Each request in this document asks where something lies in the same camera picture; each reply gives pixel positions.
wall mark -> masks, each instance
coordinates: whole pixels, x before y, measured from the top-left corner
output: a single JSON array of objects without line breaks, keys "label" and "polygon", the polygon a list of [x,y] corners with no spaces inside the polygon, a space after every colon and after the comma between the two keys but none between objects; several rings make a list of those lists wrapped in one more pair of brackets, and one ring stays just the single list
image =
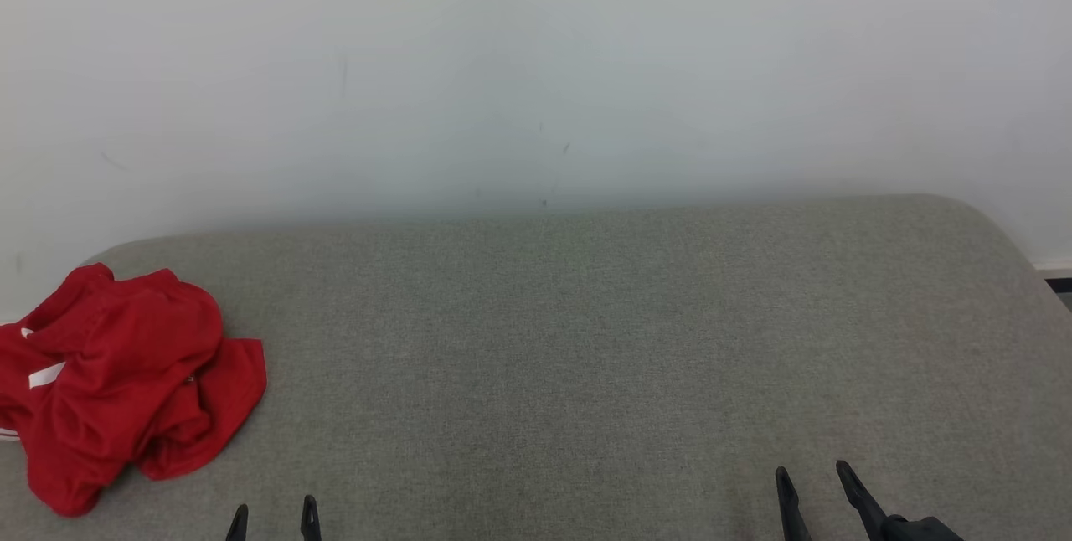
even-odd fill
[{"label": "wall mark", "polygon": [[126,168],[126,167],[122,166],[122,164],[119,164],[117,161],[111,160],[108,156],[107,151],[101,151],[101,160],[104,160],[105,163],[111,164],[111,166],[118,168],[118,170],[128,171],[128,174],[130,171],[130,168]]},{"label": "wall mark", "polygon": [[342,99],[349,86],[349,57],[345,52],[339,52],[339,99]]}]

red cloth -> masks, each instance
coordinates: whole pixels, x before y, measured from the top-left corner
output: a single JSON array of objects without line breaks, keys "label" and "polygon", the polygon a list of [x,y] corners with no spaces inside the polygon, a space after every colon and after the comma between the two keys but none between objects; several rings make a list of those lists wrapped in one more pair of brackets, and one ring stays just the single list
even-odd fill
[{"label": "red cloth", "polygon": [[116,282],[103,264],[80,267],[0,327],[0,427],[23,441],[31,491],[65,516],[91,510],[130,462],[153,480],[204,466],[266,384],[259,340],[223,339],[212,297],[170,270]]}]

